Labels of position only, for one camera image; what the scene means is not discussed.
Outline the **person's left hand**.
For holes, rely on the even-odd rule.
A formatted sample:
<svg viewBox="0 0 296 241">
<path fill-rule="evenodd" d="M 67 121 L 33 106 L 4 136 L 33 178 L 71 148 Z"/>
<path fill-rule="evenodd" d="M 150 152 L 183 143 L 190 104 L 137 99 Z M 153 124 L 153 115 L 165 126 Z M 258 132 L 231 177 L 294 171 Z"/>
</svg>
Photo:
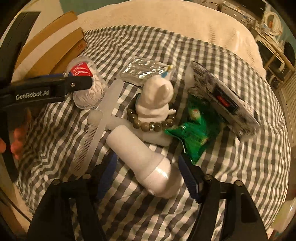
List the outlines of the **person's left hand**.
<svg viewBox="0 0 296 241">
<path fill-rule="evenodd" d="M 10 143 L 10 150 L 18 161 L 20 161 L 23 155 L 23 148 L 31 120 L 31 111 L 29 108 L 26 108 L 20 114 L 10 114 L 8 116 L 8 127 L 4 128 L 4 130 L 9 130 L 12 133 L 13 140 Z"/>
</svg>

